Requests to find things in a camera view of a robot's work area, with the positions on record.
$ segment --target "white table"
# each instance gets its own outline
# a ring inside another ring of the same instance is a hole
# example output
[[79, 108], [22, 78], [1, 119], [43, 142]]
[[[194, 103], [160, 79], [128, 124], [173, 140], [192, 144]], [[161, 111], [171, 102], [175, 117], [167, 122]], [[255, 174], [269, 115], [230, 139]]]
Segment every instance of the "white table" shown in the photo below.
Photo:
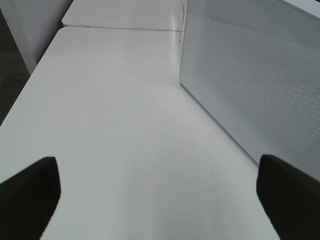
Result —
[[182, 2], [186, 0], [74, 0], [62, 23], [76, 27], [178, 31]]
[[283, 1], [320, 19], [320, 2], [316, 0], [283, 0]]
[[43, 240], [278, 239], [258, 167], [179, 85], [175, 32], [60, 30], [0, 127], [0, 181], [57, 158]]

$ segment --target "gray carpet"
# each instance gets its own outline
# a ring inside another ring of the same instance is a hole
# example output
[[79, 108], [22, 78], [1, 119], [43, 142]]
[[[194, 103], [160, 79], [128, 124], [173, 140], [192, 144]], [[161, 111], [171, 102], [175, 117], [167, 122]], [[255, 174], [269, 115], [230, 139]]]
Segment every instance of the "gray carpet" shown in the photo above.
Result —
[[0, 125], [30, 75], [0, 11]]

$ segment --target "perforated metal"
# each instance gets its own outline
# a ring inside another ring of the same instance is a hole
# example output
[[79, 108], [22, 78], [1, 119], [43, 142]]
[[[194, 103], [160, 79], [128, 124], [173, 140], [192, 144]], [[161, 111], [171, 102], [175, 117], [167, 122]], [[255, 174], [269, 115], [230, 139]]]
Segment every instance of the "perforated metal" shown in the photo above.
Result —
[[180, 81], [258, 161], [320, 180], [320, 20], [280, 0], [190, 0]]

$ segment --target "black object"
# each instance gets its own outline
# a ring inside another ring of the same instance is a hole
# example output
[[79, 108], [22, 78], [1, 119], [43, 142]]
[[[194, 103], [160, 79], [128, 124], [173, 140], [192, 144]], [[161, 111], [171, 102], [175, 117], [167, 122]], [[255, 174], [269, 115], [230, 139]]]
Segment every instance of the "black object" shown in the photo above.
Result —
[[38, 240], [61, 195], [54, 157], [45, 157], [0, 184], [0, 239]]
[[276, 156], [263, 155], [256, 192], [282, 240], [320, 240], [320, 182]]

